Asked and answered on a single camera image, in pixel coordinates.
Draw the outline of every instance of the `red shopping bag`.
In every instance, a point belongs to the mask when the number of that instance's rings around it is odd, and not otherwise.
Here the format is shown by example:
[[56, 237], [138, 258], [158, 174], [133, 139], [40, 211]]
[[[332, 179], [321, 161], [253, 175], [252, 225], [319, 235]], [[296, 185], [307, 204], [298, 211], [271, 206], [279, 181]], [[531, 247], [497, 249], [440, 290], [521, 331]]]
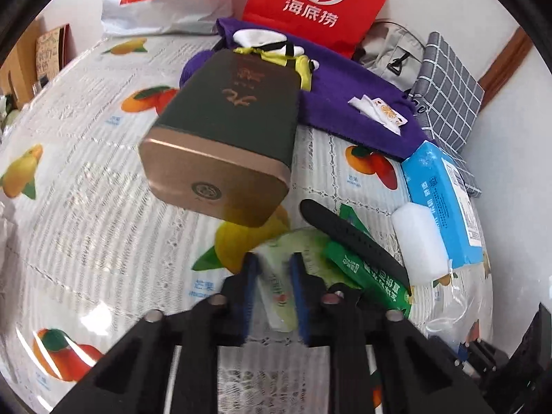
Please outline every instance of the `red shopping bag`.
[[385, 0], [247, 0], [244, 20], [311, 40], [350, 58]]

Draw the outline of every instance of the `white wall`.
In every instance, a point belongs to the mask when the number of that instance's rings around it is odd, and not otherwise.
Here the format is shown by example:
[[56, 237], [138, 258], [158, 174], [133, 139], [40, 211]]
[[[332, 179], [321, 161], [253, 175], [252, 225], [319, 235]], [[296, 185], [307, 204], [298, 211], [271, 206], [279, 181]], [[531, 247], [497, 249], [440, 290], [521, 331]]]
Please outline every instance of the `white wall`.
[[552, 75], [535, 48], [485, 107], [464, 149], [491, 262], [493, 343], [512, 353], [552, 309]]
[[[247, 0], [233, 0], [241, 16]], [[46, 28], [70, 23], [76, 53], [101, 38], [101, 0], [52, 0], [42, 15]], [[439, 31], [468, 70], [479, 78], [517, 27], [496, 0], [387, 0], [380, 17], [405, 24], [425, 41]]]
[[69, 59], [94, 46], [101, 39], [101, 1], [52, 0], [40, 13], [38, 20], [43, 32], [69, 23]]

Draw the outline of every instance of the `blue box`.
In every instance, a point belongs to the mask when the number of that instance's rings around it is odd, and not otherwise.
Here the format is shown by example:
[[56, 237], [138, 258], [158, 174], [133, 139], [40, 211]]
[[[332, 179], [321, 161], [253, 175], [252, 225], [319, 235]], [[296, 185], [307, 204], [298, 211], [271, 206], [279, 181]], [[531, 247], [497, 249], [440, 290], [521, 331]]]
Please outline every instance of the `blue box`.
[[454, 160], [426, 141], [402, 163], [402, 171], [412, 202], [431, 209], [453, 269], [481, 263], [483, 249], [474, 210]]

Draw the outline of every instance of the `lace tablecloth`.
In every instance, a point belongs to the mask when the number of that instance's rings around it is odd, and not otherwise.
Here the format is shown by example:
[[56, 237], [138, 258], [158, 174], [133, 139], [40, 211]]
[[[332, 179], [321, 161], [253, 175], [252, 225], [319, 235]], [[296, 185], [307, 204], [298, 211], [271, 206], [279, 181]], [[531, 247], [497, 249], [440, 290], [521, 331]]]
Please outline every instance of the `lace tablecloth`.
[[[0, 371], [36, 412], [46, 412], [75, 384], [51, 376], [37, 359], [34, 342], [43, 329], [105, 353], [149, 309], [189, 309], [230, 275], [225, 268], [192, 269], [213, 246], [221, 221], [151, 194], [137, 145], [156, 109], [124, 106], [140, 90], [177, 88], [184, 63], [216, 41], [151, 37], [134, 41], [147, 51], [118, 48], [117, 54], [106, 51], [120, 40], [102, 42], [21, 112], [0, 145], [0, 173], [27, 150], [40, 159], [35, 199], [27, 186], [12, 198], [0, 190], [2, 216], [16, 225], [0, 275]], [[298, 211], [306, 197], [336, 212], [346, 203], [401, 262], [390, 218], [408, 201], [400, 165], [392, 163], [397, 188], [390, 190], [377, 175], [348, 164], [351, 146], [312, 128], [297, 129], [293, 185], [283, 202], [291, 228], [306, 225]], [[410, 320], [424, 330], [456, 287], [469, 303], [466, 319], [478, 319], [479, 334], [489, 338], [488, 270], [463, 267], [453, 284], [415, 287]], [[328, 350], [305, 348], [295, 332], [271, 331], [261, 303], [246, 345], [221, 348], [219, 369], [219, 412], [326, 412]]]

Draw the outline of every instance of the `gray plaid fabric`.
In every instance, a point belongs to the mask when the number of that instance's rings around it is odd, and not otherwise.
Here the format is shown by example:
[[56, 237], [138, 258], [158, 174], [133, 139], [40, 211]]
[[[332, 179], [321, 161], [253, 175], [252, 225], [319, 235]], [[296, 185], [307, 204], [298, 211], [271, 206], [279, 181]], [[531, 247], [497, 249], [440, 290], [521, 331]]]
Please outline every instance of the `gray plaid fabric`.
[[443, 36], [432, 32], [410, 97], [417, 106], [415, 117], [421, 128], [454, 159], [467, 193], [473, 197], [480, 196], [481, 190], [460, 152], [477, 118], [483, 93]]

